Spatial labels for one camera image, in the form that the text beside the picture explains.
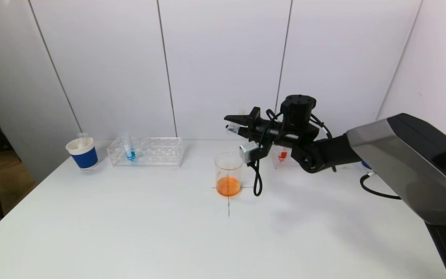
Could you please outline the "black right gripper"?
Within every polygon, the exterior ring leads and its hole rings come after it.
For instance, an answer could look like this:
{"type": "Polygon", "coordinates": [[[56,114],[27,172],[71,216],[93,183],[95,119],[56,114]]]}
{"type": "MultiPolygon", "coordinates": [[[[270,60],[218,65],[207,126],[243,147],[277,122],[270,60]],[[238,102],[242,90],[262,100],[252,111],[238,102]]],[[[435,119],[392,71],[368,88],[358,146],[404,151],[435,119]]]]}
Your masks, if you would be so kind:
{"type": "Polygon", "coordinates": [[[273,110],[266,110],[266,117],[261,117],[261,108],[253,107],[249,115],[227,115],[225,121],[236,125],[226,125],[228,134],[238,136],[247,136],[249,141],[266,142],[272,141],[277,133],[280,122],[278,117],[280,113],[275,114],[273,110]]]}

